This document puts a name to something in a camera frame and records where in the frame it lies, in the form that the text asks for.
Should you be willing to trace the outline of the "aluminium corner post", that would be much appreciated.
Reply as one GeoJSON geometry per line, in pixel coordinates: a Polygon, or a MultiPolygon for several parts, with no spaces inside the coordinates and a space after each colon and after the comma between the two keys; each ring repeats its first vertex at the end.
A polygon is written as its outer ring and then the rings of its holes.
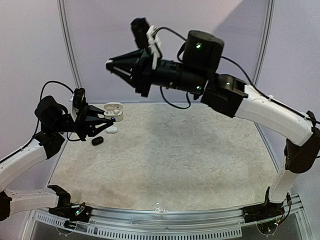
{"type": "Polygon", "coordinates": [[[73,77],[74,84],[77,88],[83,88],[83,83],[81,80],[80,72],[78,70],[75,51],[73,48],[72,38],[70,27],[68,23],[67,17],[67,8],[66,8],[66,1],[65,0],[57,0],[57,8],[59,14],[59,20],[62,30],[62,36],[64,40],[65,50],[71,70],[71,74],[73,77]]]}
{"type": "Polygon", "coordinates": [[[273,21],[273,0],[244,0],[247,18],[246,34],[254,43],[254,68],[251,84],[257,87],[265,60],[273,21]]]}

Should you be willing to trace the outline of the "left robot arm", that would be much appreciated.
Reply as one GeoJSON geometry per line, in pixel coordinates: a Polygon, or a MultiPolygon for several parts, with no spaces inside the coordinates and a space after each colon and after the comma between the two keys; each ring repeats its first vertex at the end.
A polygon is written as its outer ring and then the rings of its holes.
{"type": "Polygon", "coordinates": [[[111,127],[116,118],[106,116],[105,111],[89,105],[83,96],[73,97],[72,113],[48,95],[41,99],[34,113],[41,123],[27,147],[0,161],[0,219],[36,209],[48,208],[49,213],[69,219],[71,222],[88,222],[92,208],[85,203],[71,203],[71,195],[58,185],[43,189],[14,190],[8,185],[33,166],[49,160],[60,152],[65,138],[63,133],[76,133],[81,141],[94,137],[111,127]]]}

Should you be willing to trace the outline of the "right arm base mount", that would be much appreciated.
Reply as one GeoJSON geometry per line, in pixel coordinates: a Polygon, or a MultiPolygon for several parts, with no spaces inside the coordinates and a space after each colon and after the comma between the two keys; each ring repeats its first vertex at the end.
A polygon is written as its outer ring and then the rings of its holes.
{"type": "Polygon", "coordinates": [[[242,208],[242,215],[245,223],[258,222],[284,214],[284,202],[271,202],[267,197],[263,203],[245,206],[242,208]]]}

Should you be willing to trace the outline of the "white oval charging case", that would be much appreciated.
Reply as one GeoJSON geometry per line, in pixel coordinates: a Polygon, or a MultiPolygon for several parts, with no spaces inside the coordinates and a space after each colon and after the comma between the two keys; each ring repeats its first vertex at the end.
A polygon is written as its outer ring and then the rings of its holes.
{"type": "Polygon", "coordinates": [[[118,128],[116,126],[110,126],[110,127],[105,129],[105,132],[107,134],[115,134],[115,133],[118,132],[118,128]]]}

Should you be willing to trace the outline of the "right aluminium corner post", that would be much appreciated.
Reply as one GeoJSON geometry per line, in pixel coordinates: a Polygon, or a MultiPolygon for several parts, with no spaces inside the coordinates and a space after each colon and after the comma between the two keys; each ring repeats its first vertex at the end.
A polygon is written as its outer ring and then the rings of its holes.
{"type": "Polygon", "coordinates": [[[244,0],[247,18],[246,34],[254,43],[254,68],[251,84],[257,87],[265,60],[273,21],[273,0],[244,0]]]}

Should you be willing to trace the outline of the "aluminium front rail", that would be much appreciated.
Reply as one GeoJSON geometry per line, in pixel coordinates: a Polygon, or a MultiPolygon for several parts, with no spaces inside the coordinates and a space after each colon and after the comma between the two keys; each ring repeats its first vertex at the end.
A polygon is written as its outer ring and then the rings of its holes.
{"type": "Polygon", "coordinates": [[[285,221],[271,228],[245,222],[241,206],[198,210],[125,210],[96,207],[89,222],[69,222],[45,209],[31,212],[24,240],[311,240],[297,194],[285,221]]]}

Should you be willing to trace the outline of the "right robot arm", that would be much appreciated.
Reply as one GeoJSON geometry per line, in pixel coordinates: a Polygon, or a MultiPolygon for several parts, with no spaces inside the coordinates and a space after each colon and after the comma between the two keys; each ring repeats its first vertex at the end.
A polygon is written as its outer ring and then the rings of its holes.
{"type": "Polygon", "coordinates": [[[199,30],[190,30],[178,54],[178,62],[165,60],[160,51],[158,29],[134,32],[137,50],[110,58],[105,67],[131,85],[142,97],[150,88],[175,89],[230,118],[263,125],[286,138],[284,165],[259,206],[262,218],[269,218],[283,206],[299,174],[307,172],[320,150],[318,121],[311,111],[299,112],[258,90],[250,80],[218,74],[224,42],[199,30]]]}

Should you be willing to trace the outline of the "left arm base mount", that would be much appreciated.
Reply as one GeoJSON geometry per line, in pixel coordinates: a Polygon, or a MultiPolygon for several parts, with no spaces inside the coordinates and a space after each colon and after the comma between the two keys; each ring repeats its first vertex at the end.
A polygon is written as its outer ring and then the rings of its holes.
{"type": "Polygon", "coordinates": [[[56,207],[48,210],[50,214],[69,219],[71,222],[89,222],[93,211],[91,206],[88,206],[85,202],[72,203],[71,195],[58,185],[49,185],[48,188],[58,196],[56,207]]]}

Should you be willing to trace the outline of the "black charging case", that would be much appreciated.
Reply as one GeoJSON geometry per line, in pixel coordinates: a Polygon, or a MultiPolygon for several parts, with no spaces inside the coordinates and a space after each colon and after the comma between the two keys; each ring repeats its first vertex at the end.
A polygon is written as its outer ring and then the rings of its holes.
{"type": "Polygon", "coordinates": [[[91,140],[91,144],[93,146],[98,146],[104,142],[104,138],[102,136],[95,137],[91,140]]]}

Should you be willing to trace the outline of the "left aluminium corner post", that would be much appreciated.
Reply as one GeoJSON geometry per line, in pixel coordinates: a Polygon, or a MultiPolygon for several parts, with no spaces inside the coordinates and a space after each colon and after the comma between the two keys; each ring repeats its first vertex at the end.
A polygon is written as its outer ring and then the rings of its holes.
{"type": "Polygon", "coordinates": [[[77,88],[83,88],[83,83],[81,80],[80,72],[78,70],[75,51],[73,48],[72,38],[70,27],[68,23],[67,17],[67,8],[66,8],[66,1],[65,0],[57,0],[57,8],[59,14],[59,20],[62,30],[62,36],[64,40],[65,50],[71,70],[71,74],[73,77],[74,84],[77,88]]]}

